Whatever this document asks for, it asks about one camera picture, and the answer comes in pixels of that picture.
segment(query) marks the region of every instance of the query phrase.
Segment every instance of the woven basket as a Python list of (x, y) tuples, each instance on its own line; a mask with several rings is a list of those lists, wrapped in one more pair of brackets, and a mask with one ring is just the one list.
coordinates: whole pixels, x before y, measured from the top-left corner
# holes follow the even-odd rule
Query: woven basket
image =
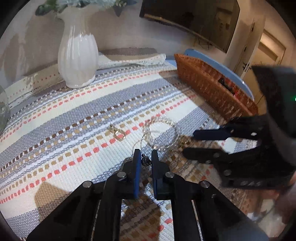
[[(201, 95), (225, 120), (258, 114), (257, 105), (244, 91), (204, 61), (183, 54), (175, 54), (175, 59), (181, 80)], [(218, 82), (220, 78), (232, 88), (235, 95)]]

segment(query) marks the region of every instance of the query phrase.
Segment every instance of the door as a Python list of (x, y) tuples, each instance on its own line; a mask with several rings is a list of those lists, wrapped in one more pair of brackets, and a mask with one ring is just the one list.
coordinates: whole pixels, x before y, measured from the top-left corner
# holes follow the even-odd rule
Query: door
[(277, 58), (278, 56), (275, 53), (273, 53), (269, 48), (260, 42), (250, 67), (248, 68), (243, 79), (255, 97), (254, 102), (258, 106), (260, 115), (266, 113), (266, 103), (265, 98), (259, 89), (254, 72), (252, 71), (252, 65), (276, 65)]
[(248, 41), (241, 53), (240, 60), (234, 69), (234, 72), (240, 76), (241, 79), (243, 79), (245, 76), (248, 68), (250, 67), (252, 59), (255, 56), (264, 30), (265, 19), (266, 18), (264, 16), (258, 20), (253, 20)]
[(260, 115), (266, 113), (266, 102), (252, 71), (252, 65), (278, 65), (281, 63), (285, 51), (284, 45), (264, 30), (253, 60), (243, 78), (255, 97), (254, 101), (258, 106)]

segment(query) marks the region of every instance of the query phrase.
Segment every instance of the white vase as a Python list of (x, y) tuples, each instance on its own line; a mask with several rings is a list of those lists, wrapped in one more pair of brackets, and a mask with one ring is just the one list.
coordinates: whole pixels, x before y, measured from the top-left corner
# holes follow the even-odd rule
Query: white vase
[(84, 87), (95, 79), (99, 51), (88, 20), (98, 10), (94, 5), (67, 7), (58, 14), (65, 23), (58, 55), (59, 72), (69, 88)]

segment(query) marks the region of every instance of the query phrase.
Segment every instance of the earring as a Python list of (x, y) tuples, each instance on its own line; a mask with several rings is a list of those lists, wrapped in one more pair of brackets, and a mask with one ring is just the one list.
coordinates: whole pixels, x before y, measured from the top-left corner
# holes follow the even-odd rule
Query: earring
[[(126, 133), (124, 132), (124, 130), (118, 129), (118, 128), (114, 127), (112, 124), (110, 124), (108, 130), (113, 133), (113, 137), (118, 141), (123, 141), (126, 138)], [(123, 137), (119, 138), (117, 135), (118, 133), (122, 134)]]

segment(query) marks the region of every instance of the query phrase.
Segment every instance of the striped rug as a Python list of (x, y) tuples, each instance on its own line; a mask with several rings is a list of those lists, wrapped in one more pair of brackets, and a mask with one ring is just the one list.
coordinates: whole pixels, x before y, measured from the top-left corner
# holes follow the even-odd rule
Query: striped rug
[[(169, 63), (100, 70), (81, 89), (67, 88), (54, 65), (6, 92), (12, 116), (0, 137), (0, 210), (23, 240), (83, 181), (101, 182), (118, 171), (140, 148), (142, 126), (152, 116), (172, 119), (187, 136), (224, 122), (179, 81)], [(110, 123), (125, 131), (124, 141), (108, 131)], [(153, 135), (157, 142), (166, 142), (174, 131), (164, 126)], [(150, 153), (143, 144), (143, 151)], [(237, 152), (255, 143), (227, 139), (194, 145)], [(172, 169), (176, 166), (174, 153), (159, 156)], [(241, 207), (245, 193), (221, 188), (211, 165), (181, 158), (174, 172), (192, 182), (207, 179)], [(143, 167), (140, 198), (123, 201), (121, 240), (173, 240), (170, 201), (154, 199), (150, 175), (151, 169)]]

